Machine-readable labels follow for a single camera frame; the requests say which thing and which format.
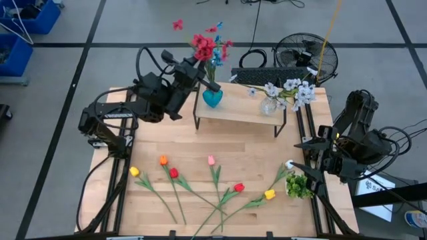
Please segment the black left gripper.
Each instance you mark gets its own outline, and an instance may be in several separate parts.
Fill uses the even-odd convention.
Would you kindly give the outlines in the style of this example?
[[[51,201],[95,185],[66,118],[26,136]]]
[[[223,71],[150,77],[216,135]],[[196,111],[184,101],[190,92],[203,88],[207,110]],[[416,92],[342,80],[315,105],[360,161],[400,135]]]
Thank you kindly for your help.
[[[191,56],[178,62],[174,59],[173,55],[166,50],[162,51],[161,58],[165,63],[173,65],[174,81],[171,84],[169,99],[165,104],[165,112],[169,115],[171,120],[175,121],[182,118],[179,111],[197,83],[205,85],[213,92],[218,92],[221,89],[220,85],[209,81],[209,74],[205,69],[205,61],[198,60],[196,57]]]

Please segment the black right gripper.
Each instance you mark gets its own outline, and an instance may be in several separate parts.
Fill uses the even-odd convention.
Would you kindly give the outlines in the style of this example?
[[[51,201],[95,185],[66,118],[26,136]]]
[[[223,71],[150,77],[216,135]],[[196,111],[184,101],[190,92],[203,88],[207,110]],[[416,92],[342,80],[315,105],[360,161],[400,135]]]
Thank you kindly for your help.
[[[320,125],[318,137],[294,145],[304,150],[319,150],[316,169],[294,162],[292,165],[301,169],[311,181],[322,183],[322,172],[339,177],[341,183],[352,181],[362,174],[365,166],[359,164],[350,151],[345,149],[347,142],[347,139],[339,137],[335,128]]]

